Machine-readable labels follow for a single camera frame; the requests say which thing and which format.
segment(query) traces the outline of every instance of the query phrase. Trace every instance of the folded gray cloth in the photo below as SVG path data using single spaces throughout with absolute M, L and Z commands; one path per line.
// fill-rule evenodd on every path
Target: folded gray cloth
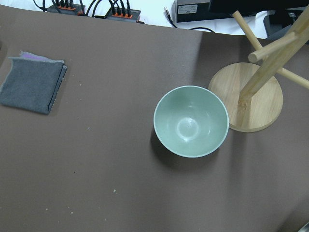
M 67 70 L 64 61 L 26 52 L 9 59 L 12 68 L 0 86 L 0 103 L 49 114 Z

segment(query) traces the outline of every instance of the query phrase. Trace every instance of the bowl rim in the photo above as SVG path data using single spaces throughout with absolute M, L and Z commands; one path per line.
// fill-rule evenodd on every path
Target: bowl rim
M 217 146 L 215 146 L 211 151 L 206 152 L 206 153 L 203 153 L 203 154 L 200 154 L 200 155 L 196 155 L 196 156 L 184 155 L 184 154 L 181 154 L 181 153 L 179 153 L 179 152 L 176 152 L 176 151 L 174 151 L 173 149 L 171 149 L 170 147 L 168 147 L 168 146 L 162 141 L 162 139 L 160 138 L 160 136 L 158 135 L 158 131 L 157 131 L 157 128 L 156 128 L 156 123 L 155 123 L 156 112 L 157 112 L 157 109 L 158 109 L 160 103 L 162 102 L 162 100 L 163 100 L 168 94 L 170 94 L 171 92 L 174 92 L 174 91 L 176 91 L 176 90 L 178 90 L 178 89 L 180 89 L 180 88 L 186 88 L 186 87 L 200 88 L 200 89 L 202 89 L 202 90 L 206 90 L 207 92 L 209 92 L 211 95 L 213 95 L 213 96 L 221 103 L 221 105 L 223 106 L 223 108 L 224 108 L 224 110 L 225 110 L 225 115 L 226 115 L 226 122 L 227 122 L 227 124 L 226 124 L 226 130 L 225 130 L 225 134 L 224 134 L 222 140 L 220 141 L 220 143 L 219 143 Z M 220 99 L 217 95 L 215 95 L 213 92 L 211 92 L 210 90 L 208 90 L 208 89 L 206 89 L 206 88 L 200 87 L 200 86 L 180 86 L 180 87 L 177 87 L 177 88 L 174 88 L 174 89 L 170 90 L 169 92 L 167 92 L 167 93 L 160 99 L 160 101 L 158 102 L 158 104 L 156 105 L 156 108 L 155 108 L 155 110 L 154 110 L 154 131 L 155 131 L 155 133 L 156 133 L 156 135 L 157 135 L 159 141 L 160 141 L 160 142 L 162 143 L 162 145 L 163 145 L 164 147 L 166 147 L 169 151 L 171 151 L 172 153 L 174 153 L 174 154 L 176 154 L 176 155 L 182 156 L 182 157 L 187 157 L 187 158 L 198 158 L 198 157 L 203 157 L 203 156 L 206 156 L 206 155 L 208 155 L 208 154 L 214 152 L 215 150 L 217 150 L 217 149 L 222 145 L 222 143 L 223 143 L 224 140 L 226 139 L 226 136 L 227 136 L 227 133 L 228 133 L 228 129 L 229 129 L 229 116 L 228 116 L 228 112 L 227 112 L 227 109 L 226 109 L 224 103 L 223 103 L 223 102 L 221 101 L 221 99 Z

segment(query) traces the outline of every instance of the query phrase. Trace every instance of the sticker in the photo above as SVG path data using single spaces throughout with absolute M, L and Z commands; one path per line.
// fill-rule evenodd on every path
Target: sticker
M 178 7 L 178 14 L 194 14 L 197 12 L 197 5 L 184 5 Z

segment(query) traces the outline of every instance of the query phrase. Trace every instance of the round wooden base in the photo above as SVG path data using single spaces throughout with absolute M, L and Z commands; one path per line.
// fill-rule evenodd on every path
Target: round wooden base
M 270 126 L 279 116 L 283 94 L 277 79 L 271 79 L 247 104 L 239 104 L 239 93 L 259 66 L 250 63 L 228 65 L 212 78 L 209 90 L 225 104 L 230 128 L 242 132 L 254 132 Z

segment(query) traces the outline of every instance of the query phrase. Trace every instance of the light green bowl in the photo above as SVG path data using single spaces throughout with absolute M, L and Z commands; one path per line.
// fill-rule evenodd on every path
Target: light green bowl
M 215 151 L 226 138 L 228 123 L 222 101 L 197 86 L 171 90 L 154 111 L 154 130 L 159 140 L 183 157 L 201 157 Z

